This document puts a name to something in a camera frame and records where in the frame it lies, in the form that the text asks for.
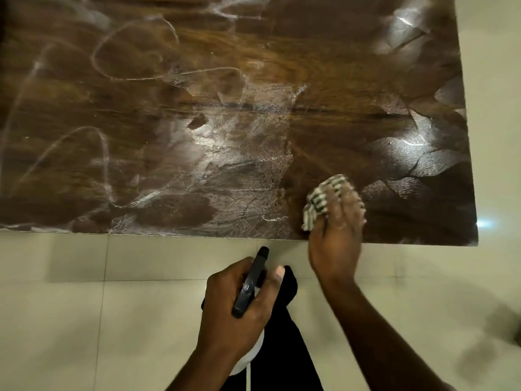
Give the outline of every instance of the hand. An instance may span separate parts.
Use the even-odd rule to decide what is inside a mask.
[[[208,279],[196,351],[229,360],[230,370],[250,351],[271,316],[285,269],[278,266],[266,280],[241,319],[231,315],[238,291],[253,263],[248,257]]]
[[[329,219],[319,215],[309,235],[309,262],[321,283],[353,281],[365,210],[358,194],[345,184],[340,199],[328,187],[327,212]]]

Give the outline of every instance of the wooden table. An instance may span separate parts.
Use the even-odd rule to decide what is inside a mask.
[[[365,241],[477,243],[453,0],[7,0],[0,224],[303,239],[345,173]]]

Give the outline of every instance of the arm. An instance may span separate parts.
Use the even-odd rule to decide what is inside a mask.
[[[237,319],[231,309],[252,261],[245,258],[208,279],[197,347],[166,391],[218,391],[261,336],[285,270],[278,266],[268,273],[244,316]]]
[[[371,391],[446,391],[444,383],[365,298],[354,281],[364,210],[343,188],[328,191],[329,219],[309,236],[309,260]]]

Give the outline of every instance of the striped cloth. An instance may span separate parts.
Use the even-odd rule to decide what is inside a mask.
[[[356,194],[356,191],[354,190],[353,185],[351,185],[349,182],[348,178],[343,174],[337,174],[336,176],[329,177],[307,196],[307,204],[304,207],[304,223],[302,224],[302,230],[312,230],[318,214],[325,214],[327,216],[326,189],[328,185],[331,185],[335,190],[336,195],[340,197],[340,187],[343,184],[347,184],[349,186],[350,192],[352,194]],[[361,207],[364,209],[364,204],[362,203],[361,199],[359,200]]]

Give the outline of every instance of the white stripe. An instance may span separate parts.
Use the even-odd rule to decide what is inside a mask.
[[[246,365],[246,391],[251,391],[252,389],[252,364],[249,362]]]

